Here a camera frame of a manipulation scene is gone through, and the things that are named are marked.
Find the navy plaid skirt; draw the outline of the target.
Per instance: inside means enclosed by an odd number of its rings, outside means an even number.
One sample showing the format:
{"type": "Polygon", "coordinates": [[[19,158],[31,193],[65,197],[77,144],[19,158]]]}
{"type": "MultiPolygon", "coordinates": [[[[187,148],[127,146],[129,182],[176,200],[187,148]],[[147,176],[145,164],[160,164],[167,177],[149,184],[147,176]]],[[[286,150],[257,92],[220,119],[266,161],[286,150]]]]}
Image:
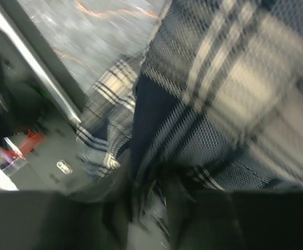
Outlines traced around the navy plaid skirt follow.
{"type": "Polygon", "coordinates": [[[92,86],[77,144],[97,178],[129,149],[138,187],[174,167],[212,189],[303,186],[303,1],[171,1],[92,86]]]}

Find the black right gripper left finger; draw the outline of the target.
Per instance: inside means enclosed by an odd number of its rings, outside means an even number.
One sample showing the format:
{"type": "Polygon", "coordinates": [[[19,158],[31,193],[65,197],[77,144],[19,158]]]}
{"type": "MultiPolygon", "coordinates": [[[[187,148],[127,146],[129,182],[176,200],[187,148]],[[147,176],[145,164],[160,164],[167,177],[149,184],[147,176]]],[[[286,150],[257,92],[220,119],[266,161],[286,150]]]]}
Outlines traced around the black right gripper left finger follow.
{"type": "Polygon", "coordinates": [[[126,249],[122,203],[83,204],[54,192],[18,191],[0,169],[0,249],[126,249]]]}

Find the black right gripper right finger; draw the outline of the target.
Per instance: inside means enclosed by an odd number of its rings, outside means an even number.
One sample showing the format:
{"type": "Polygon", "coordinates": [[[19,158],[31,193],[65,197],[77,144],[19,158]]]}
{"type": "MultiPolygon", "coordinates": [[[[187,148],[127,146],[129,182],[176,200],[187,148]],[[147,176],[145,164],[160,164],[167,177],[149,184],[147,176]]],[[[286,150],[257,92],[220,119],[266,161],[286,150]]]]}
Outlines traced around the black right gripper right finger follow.
{"type": "Polygon", "coordinates": [[[172,249],[303,249],[303,190],[164,187],[172,249]]]}

